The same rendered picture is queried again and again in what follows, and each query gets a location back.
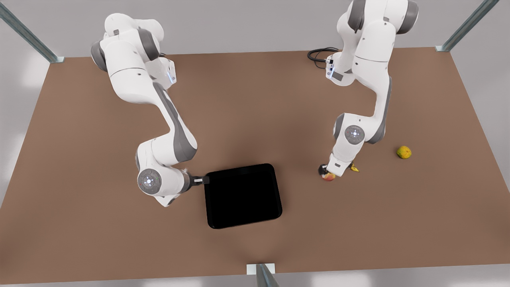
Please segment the black square tray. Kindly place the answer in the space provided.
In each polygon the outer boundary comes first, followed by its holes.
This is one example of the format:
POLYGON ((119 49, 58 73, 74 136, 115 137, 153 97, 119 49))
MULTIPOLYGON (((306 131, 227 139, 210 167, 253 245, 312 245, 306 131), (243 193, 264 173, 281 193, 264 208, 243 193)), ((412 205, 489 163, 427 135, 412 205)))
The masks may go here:
POLYGON ((209 227, 224 229, 282 215, 275 168, 269 163, 212 171, 204 184, 209 227))

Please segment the silver frame post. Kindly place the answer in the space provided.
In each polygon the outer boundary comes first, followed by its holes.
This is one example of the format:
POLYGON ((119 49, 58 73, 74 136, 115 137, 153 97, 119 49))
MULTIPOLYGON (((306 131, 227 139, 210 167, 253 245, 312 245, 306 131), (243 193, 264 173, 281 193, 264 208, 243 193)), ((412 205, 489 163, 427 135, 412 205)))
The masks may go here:
POLYGON ((442 45, 435 46, 435 51, 450 52, 500 0, 483 0, 471 15, 457 28, 457 30, 442 45))
POLYGON ((255 275, 256 287, 280 287, 274 277, 274 263, 257 263, 246 265, 246 274, 255 275))
POLYGON ((28 29, 2 2, 0 2, 0 19, 25 40, 33 49, 49 63, 63 63, 65 57, 57 56, 33 32, 28 29))

